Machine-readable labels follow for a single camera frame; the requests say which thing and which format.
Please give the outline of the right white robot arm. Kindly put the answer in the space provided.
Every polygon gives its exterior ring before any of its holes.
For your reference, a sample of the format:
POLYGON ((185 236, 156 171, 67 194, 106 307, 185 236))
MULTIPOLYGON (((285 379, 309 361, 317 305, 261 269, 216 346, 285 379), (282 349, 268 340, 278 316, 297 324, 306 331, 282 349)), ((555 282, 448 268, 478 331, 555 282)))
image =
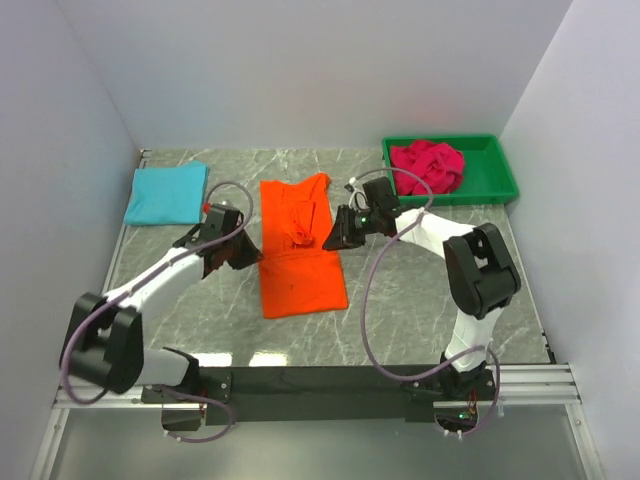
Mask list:
POLYGON ((324 250, 355 249, 372 234, 385 235, 390 243, 421 247, 444 260, 457 307, 451 340, 437 366, 421 374, 400 375, 375 358, 370 361, 379 373, 399 382, 421 384, 435 376, 444 395, 460 399, 489 379, 486 365, 495 324, 521 289, 503 236, 491 223, 456 223, 425 207, 404 205, 384 177, 366 182, 361 193, 364 207, 355 201, 339 206, 324 250))

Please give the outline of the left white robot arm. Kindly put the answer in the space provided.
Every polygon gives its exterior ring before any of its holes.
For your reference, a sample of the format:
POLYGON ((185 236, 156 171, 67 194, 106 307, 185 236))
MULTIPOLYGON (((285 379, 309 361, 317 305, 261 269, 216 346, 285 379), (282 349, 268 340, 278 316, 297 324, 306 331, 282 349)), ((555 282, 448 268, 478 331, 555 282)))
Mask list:
POLYGON ((263 255, 246 224, 237 208, 209 205, 204 221, 143 273, 105 294, 83 294, 73 307, 60 356, 63 385, 77 377, 116 394, 153 386, 179 402, 201 394, 198 360, 168 347, 145 348, 143 322, 221 266, 242 270, 260 262, 263 255))

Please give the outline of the orange t shirt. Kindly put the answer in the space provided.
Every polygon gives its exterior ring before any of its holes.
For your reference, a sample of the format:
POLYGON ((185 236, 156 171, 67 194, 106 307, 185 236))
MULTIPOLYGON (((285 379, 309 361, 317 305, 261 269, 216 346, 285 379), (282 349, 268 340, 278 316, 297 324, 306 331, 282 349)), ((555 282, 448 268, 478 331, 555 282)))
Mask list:
POLYGON ((260 183, 264 259, 259 277, 267 319, 349 306, 340 256, 323 249, 333 226, 329 185, 323 172, 297 184, 260 183))

